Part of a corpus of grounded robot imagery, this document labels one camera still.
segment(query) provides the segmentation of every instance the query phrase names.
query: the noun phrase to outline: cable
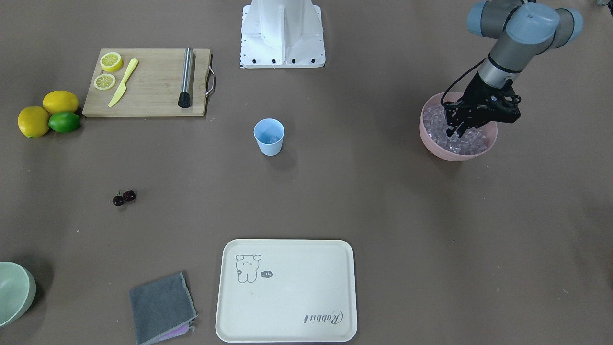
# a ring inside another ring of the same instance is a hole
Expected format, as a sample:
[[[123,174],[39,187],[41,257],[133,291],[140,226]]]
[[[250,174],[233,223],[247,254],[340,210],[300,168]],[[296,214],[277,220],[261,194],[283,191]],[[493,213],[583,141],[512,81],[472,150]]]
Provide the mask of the cable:
[[[441,97],[441,106],[443,108],[447,108],[446,105],[443,103],[443,100],[445,99],[445,96],[447,96],[447,93],[449,93],[449,90],[451,90],[452,87],[454,87],[455,84],[457,84],[460,80],[462,80],[464,77],[466,77],[467,74],[469,74],[470,72],[472,72],[475,68],[479,67],[479,65],[481,65],[483,63],[483,61],[485,61],[485,59],[479,61],[478,64],[474,65],[473,67],[471,67],[468,71],[464,72],[464,74],[462,74],[461,77],[459,77],[458,79],[455,80],[455,82],[451,83],[451,85],[447,88],[447,90],[445,91],[445,93],[443,93],[443,97]]]

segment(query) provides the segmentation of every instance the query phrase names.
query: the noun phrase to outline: blue joint cap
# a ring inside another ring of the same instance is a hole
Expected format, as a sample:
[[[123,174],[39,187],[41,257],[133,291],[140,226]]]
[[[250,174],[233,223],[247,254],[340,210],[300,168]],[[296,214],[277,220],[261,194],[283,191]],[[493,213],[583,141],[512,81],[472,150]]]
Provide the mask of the blue joint cap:
[[[483,33],[481,32],[481,15],[483,14],[483,8],[487,1],[478,2],[470,9],[468,13],[468,19],[466,20],[466,25],[468,26],[468,30],[477,35],[483,37]]]
[[[549,6],[528,2],[522,5],[506,25],[506,33],[521,44],[539,44],[550,39],[560,24],[560,16]]]
[[[569,43],[572,42],[575,38],[577,38],[581,31],[583,31],[583,16],[581,15],[581,12],[576,9],[567,9],[566,7],[562,7],[562,9],[571,12],[571,15],[574,19],[573,34],[571,35],[571,38],[568,39],[568,42],[566,42]]]

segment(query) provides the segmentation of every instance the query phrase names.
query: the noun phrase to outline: mint green bowl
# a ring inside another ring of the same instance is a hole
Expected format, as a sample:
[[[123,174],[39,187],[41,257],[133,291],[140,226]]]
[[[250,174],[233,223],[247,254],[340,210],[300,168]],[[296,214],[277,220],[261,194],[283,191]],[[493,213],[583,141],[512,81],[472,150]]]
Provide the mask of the mint green bowl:
[[[0,262],[0,327],[19,319],[34,300],[36,283],[25,268]]]

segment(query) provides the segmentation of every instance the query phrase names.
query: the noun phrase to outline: berry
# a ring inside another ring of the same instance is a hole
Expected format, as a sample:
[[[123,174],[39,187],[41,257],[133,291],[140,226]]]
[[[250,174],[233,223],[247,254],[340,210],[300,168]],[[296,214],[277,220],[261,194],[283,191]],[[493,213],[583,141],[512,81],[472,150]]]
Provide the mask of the berry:
[[[121,197],[121,195],[118,195],[118,196],[113,198],[113,205],[115,205],[115,206],[123,205],[123,198]]]
[[[132,201],[136,199],[136,193],[134,193],[133,190],[128,190],[126,192],[123,192],[123,199],[125,201]]]

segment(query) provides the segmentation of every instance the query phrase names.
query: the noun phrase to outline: pink bowl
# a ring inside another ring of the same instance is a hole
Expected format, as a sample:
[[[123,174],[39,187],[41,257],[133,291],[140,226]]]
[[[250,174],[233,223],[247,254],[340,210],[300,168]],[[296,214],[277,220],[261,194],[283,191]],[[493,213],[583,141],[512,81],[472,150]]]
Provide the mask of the pink bowl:
[[[460,99],[462,95],[463,94],[461,92],[450,91],[449,93],[447,93],[447,96],[445,96],[445,99],[443,101],[455,102]],[[432,154],[434,154],[438,158],[442,158],[448,161],[469,160],[488,152],[496,142],[496,137],[498,136],[498,126],[496,126],[495,122],[490,122],[482,127],[483,134],[485,135],[485,145],[487,146],[487,148],[485,149],[485,151],[477,153],[476,155],[460,155],[457,153],[449,152],[446,149],[440,147],[437,143],[435,143],[434,140],[428,135],[428,132],[425,131],[424,126],[424,112],[429,107],[440,104],[442,96],[443,93],[438,93],[437,95],[434,95],[430,99],[428,99],[428,101],[424,104],[424,107],[422,108],[422,115],[419,118],[419,136],[422,138],[422,142],[424,142],[424,145],[426,146],[428,151],[432,152]]]

